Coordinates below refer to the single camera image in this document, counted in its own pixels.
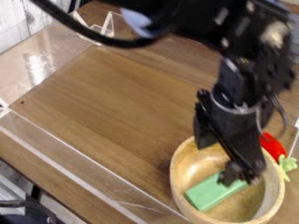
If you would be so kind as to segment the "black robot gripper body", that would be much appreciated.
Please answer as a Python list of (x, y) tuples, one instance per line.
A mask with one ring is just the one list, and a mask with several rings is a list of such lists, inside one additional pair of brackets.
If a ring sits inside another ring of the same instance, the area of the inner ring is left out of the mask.
[(274, 105), (263, 97), (251, 108), (229, 108), (219, 104), (214, 93), (202, 89), (195, 108), (203, 108), (214, 122), (218, 143), (229, 155), (229, 161), (242, 161), (250, 166), (254, 182), (267, 168), (259, 137), (274, 114)]

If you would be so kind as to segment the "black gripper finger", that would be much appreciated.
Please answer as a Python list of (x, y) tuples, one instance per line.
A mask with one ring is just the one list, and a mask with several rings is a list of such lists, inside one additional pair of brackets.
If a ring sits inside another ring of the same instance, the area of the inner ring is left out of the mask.
[(219, 141), (214, 122), (203, 108), (195, 109), (192, 127), (195, 143), (199, 150), (213, 146)]
[(247, 184), (253, 183), (250, 166), (242, 161), (229, 161), (225, 170), (219, 174), (218, 182), (230, 187), (237, 180), (242, 180)]

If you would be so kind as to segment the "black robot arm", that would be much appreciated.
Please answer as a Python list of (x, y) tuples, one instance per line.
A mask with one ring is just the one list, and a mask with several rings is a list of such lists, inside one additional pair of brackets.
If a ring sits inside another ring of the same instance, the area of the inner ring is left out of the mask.
[(221, 143), (230, 161), (219, 182), (261, 176), (259, 138), (277, 96), (294, 82), (291, 13), (277, 0), (106, 0), (122, 9), (143, 42), (176, 32), (222, 54), (211, 91), (198, 92), (194, 135), (201, 148)]

